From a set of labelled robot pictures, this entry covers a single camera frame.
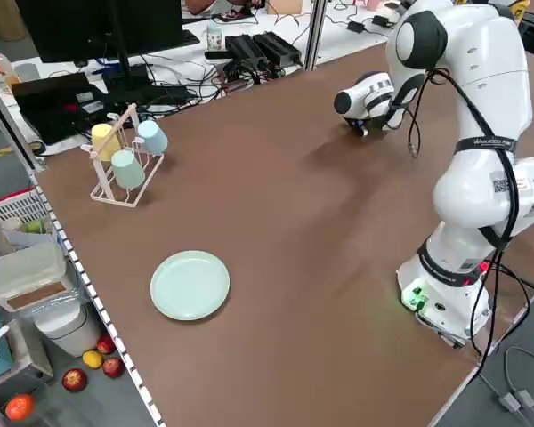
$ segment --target table surface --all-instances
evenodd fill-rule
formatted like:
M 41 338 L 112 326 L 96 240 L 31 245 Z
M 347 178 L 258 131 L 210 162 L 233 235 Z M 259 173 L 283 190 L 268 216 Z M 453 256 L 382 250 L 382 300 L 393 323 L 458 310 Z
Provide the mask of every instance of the table surface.
M 370 46 L 384 43 L 387 38 L 379 34 L 370 34 L 364 32 L 362 34 L 356 34 L 346 29 L 345 22 L 347 19 L 356 20 L 362 22 L 368 18 L 371 18 L 376 13 L 382 14 L 390 18 L 390 20 L 396 21 L 398 15 L 396 12 L 384 7 L 382 4 L 377 12 L 369 12 L 363 7 L 349 6 L 345 10 L 336 10 L 335 4 L 338 4 L 339 0 L 333 0 L 327 6 L 327 16 L 329 19 L 325 20 L 323 28 L 322 38 L 320 40 L 319 49 L 319 63 L 324 63 L 329 60 L 334 60 L 342 56 L 348 55 L 353 52 L 366 49 Z M 303 13 L 308 12 L 311 9 L 311 0 L 303 0 Z M 265 31 L 274 31 L 279 36 L 286 39 L 289 43 L 300 36 L 303 31 L 309 26 L 310 15 L 306 14 L 296 19 L 296 22 L 291 17 L 286 17 L 276 21 L 275 15 L 267 14 L 262 9 L 257 12 L 257 24 L 253 19 L 243 20 L 236 23 L 218 24 L 222 29 L 223 36 L 238 36 L 240 34 L 260 34 Z M 199 81 L 208 71 L 214 67 L 214 65 L 227 61 L 209 61 L 205 58 L 204 52 L 207 50 L 207 33 L 208 22 L 206 20 L 187 24 L 184 28 L 189 29 L 197 38 L 199 38 L 199 44 L 193 44 L 190 46 L 184 46 L 177 49 L 169 49 L 161 52 L 153 52 L 144 55 L 145 60 L 154 64 L 151 70 L 154 73 L 155 78 L 159 82 L 167 83 L 180 83 L 184 85 L 192 84 L 188 79 Z M 382 32 L 384 34 L 391 33 L 390 29 L 386 28 L 371 28 L 371 30 L 377 33 Z M 296 40 L 295 46 L 303 53 L 308 39 L 308 32 L 304 33 L 301 38 Z M 133 56 L 129 59 L 132 65 L 143 64 L 142 58 L 139 56 Z M 47 78 L 49 76 L 61 76 L 63 74 L 76 73 L 79 69 L 86 73 L 89 81 L 99 87 L 102 91 L 106 91 L 105 84 L 102 81 L 100 74 L 94 75 L 93 72 L 102 68 L 94 60 L 89 61 L 89 65 L 85 68 L 76 68 L 72 62 L 57 62 L 57 63 L 43 63 L 39 58 L 30 58 L 28 60 L 21 60 L 15 62 L 14 67 L 20 64 L 35 64 L 41 78 Z M 299 67 L 286 68 L 288 74 L 296 71 Z M 203 96 L 209 96 L 214 93 L 215 89 L 212 87 L 203 87 L 198 90 Z M 16 100 L 12 95 L 4 94 L 0 91 L 0 95 L 10 111 L 12 118 L 16 125 L 20 128 L 22 135 L 27 141 L 38 141 L 39 137 L 35 131 L 24 121 L 20 114 L 20 109 Z M 153 107 L 152 110 L 158 110 L 158 107 Z M 57 144 L 53 144 L 46 151 L 46 155 L 57 154 L 58 152 L 66 149 L 73 149 L 81 144 L 86 143 L 85 137 L 81 135 L 72 136 L 66 140 L 60 141 Z
M 385 67 L 375 47 L 163 119 L 166 163 L 134 209 L 89 199 L 95 175 L 80 151 L 38 175 L 169 425 L 424 426 L 473 368 L 469 349 L 452 350 L 401 306 L 395 278 L 438 223 L 453 93 L 425 91 L 418 160 L 407 124 L 362 141 L 332 107 Z M 181 324 L 152 305 L 150 277 L 188 249 L 225 262 L 231 293 L 212 318 Z M 505 261 L 534 280 L 534 227 Z M 506 281 L 499 300 L 502 333 L 523 298 Z

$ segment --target computer monitor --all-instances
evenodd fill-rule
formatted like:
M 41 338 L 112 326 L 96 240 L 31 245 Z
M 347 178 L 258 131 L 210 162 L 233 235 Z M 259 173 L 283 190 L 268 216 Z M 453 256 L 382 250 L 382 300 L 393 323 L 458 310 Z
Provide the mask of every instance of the computer monitor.
M 127 55 L 199 43 L 182 31 L 180 0 L 16 0 L 43 62 L 80 62 L 119 55 L 117 22 Z

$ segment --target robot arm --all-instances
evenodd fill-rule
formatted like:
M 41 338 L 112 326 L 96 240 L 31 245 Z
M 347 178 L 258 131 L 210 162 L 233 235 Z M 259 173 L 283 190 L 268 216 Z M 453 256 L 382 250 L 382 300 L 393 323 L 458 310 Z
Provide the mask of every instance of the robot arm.
M 492 4 L 417 0 L 386 46 L 389 74 L 361 77 L 335 99 L 336 112 L 365 135 L 374 126 L 399 128 L 436 68 L 448 71 L 459 93 L 459 140 L 433 191 L 441 223 L 398 270 L 403 304 L 453 342 L 465 342 L 490 318 L 478 270 L 502 243 L 498 237 L 534 223 L 534 157 L 514 162 L 532 107 L 522 40 L 511 18 Z M 514 224 L 505 164 L 516 181 Z

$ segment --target light green plate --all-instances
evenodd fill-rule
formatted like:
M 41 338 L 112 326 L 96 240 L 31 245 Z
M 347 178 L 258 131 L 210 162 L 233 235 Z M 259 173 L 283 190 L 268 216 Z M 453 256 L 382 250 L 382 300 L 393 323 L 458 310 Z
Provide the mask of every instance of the light green plate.
M 219 258 L 201 251 L 174 254 L 150 281 L 157 309 L 176 320 L 198 320 L 219 309 L 230 291 L 230 274 Z

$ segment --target yellow lemon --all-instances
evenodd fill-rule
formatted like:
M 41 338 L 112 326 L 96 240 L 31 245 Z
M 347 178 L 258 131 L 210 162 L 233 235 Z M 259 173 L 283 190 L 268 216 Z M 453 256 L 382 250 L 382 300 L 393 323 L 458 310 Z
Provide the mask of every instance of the yellow lemon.
M 103 357 L 95 350 L 89 350 L 83 353 L 83 363 L 91 369 L 99 369 L 103 364 Z

